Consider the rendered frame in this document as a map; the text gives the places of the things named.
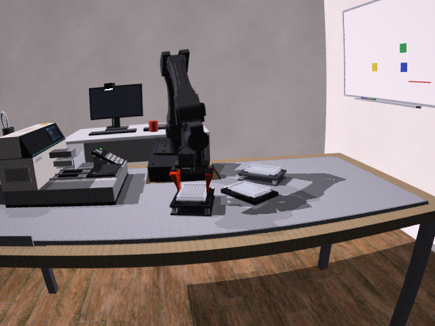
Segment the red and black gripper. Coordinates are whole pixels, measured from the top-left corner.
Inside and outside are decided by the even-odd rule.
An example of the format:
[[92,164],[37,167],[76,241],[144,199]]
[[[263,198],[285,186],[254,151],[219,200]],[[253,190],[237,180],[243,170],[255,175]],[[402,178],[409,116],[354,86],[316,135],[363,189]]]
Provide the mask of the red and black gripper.
[[[182,145],[182,147],[189,148],[189,146]],[[195,166],[194,173],[192,174],[206,174],[206,190],[207,194],[209,191],[209,184],[214,174],[215,168],[209,168],[210,160],[203,160],[203,164],[201,166]],[[177,191],[179,193],[181,189],[180,183],[180,168],[178,167],[178,160],[174,163],[174,166],[171,168],[171,172],[169,173],[172,178],[174,184],[176,185]],[[178,179],[178,180],[177,180]]]

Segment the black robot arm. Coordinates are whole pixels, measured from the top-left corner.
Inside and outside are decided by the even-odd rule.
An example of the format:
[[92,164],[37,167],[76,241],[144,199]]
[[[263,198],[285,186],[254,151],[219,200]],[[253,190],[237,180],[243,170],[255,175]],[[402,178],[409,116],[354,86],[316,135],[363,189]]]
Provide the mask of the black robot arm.
[[203,150],[209,143],[202,124],[205,104],[200,103],[188,79],[189,55],[189,49],[180,50],[178,55],[171,55],[170,51],[161,53],[160,72],[167,84],[169,102],[166,125],[169,144],[156,144],[153,151],[154,155],[178,155],[184,175],[191,175],[195,166],[203,164]]

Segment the white well plate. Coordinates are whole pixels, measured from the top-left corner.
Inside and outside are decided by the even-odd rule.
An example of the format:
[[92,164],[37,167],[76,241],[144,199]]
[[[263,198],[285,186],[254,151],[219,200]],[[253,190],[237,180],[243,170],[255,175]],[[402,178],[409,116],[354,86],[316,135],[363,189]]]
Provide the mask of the white well plate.
[[250,181],[240,181],[238,183],[233,183],[228,186],[228,189],[245,196],[251,196],[253,198],[269,194],[269,192],[272,191],[269,187],[252,183]]
[[176,201],[205,202],[206,197],[206,183],[183,183]]
[[281,171],[281,167],[251,164],[248,167],[244,168],[244,171],[259,175],[276,175]]

